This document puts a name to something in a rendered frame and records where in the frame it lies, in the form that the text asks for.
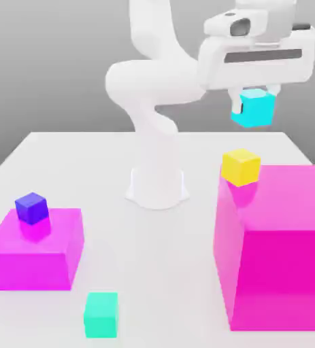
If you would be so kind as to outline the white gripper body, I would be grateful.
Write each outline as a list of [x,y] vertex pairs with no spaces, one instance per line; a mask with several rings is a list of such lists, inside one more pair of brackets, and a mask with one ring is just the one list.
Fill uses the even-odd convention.
[[313,27],[268,46],[251,38],[208,37],[199,50],[198,76],[206,90],[306,82],[314,61]]

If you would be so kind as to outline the large pink box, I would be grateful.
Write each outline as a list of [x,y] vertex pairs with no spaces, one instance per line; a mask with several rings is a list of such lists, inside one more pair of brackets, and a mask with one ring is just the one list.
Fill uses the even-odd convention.
[[214,258],[232,331],[315,331],[315,165],[220,179]]

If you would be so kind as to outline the large magenta box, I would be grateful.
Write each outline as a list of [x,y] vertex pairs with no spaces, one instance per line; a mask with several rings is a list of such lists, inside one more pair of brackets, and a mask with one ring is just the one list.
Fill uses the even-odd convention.
[[80,209],[50,209],[34,225],[11,209],[0,224],[0,291],[70,290],[83,246]]

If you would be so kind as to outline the small blue cube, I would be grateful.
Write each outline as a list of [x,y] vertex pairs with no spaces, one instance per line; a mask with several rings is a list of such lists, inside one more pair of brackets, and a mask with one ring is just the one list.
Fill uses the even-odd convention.
[[18,219],[29,225],[34,225],[49,216],[47,200],[34,192],[15,200],[15,206]]

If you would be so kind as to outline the small cyan cube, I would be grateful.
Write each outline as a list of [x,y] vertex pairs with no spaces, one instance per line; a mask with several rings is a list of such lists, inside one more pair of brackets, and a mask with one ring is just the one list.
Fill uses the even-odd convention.
[[231,119],[245,128],[269,126],[272,123],[276,96],[261,88],[244,89],[240,94],[242,108]]

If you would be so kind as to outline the small turquoise cube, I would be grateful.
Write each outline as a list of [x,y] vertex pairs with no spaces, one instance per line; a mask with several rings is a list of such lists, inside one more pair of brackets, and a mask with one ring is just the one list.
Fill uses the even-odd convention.
[[89,292],[84,309],[87,338],[116,338],[118,335],[118,293]]

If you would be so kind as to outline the small yellow cube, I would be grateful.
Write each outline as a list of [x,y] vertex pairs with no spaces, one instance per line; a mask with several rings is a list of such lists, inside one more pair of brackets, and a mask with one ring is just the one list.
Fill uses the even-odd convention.
[[259,180],[261,158],[246,150],[237,149],[222,155],[221,176],[236,187]]

